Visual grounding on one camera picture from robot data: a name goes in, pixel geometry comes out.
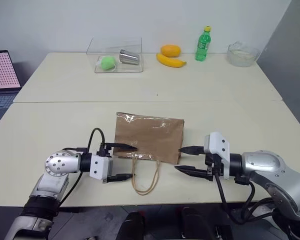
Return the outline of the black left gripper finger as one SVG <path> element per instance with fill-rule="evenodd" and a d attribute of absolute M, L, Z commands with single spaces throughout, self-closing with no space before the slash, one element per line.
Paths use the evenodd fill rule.
<path fill-rule="evenodd" d="M 107 183 L 112 182 L 123 182 L 131 179 L 133 177 L 133 174 L 131 173 L 118 173 L 116 175 L 108 176 L 106 179 Z"/>
<path fill-rule="evenodd" d="M 136 151 L 138 148 L 125 143 L 105 143 L 105 149 L 111 150 L 112 148 L 119 148 L 120 151 Z"/>

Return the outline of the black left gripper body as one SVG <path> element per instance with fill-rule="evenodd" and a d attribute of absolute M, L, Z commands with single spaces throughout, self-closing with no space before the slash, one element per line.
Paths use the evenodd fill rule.
<path fill-rule="evenodd" d="M 103 184 L 108 183 L 107 177 L 114 176 L 113 166 L 114 162 L 110 153 L 110 150 L 106 150 L 105 144 L 100 146 L 97 152 L 97 177 L 102 180 Z"/>

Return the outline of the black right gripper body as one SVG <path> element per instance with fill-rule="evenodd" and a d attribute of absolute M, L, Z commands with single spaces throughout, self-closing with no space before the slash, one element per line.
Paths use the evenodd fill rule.
<path fill-rule="evenodd" d="M 215 174 L 219 176 L 224 175 L 224 165 L 222 158 L 218 154 L 207 153 L 204 163 L 206 165 L 205 178 L 208 181 L 212 182 Z"/>

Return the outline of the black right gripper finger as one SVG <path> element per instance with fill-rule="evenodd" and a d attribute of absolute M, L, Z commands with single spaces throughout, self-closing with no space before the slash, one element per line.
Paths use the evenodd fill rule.
<path fill-rule="evenodd" d="M 205 149 L 203 146 L 195 146 L 195 145 L 181 147 L 178 151 L 183 154 L 194 155 L 194 156 L 205 154 Z"/>
<path fill-rule="evenodd" d="M 191 176 L 191 177 L 206 179 L 208 176 L 206 170 L 197 169 L 194 166 L 176 165 L 174 168 L 188 176 Z"/>

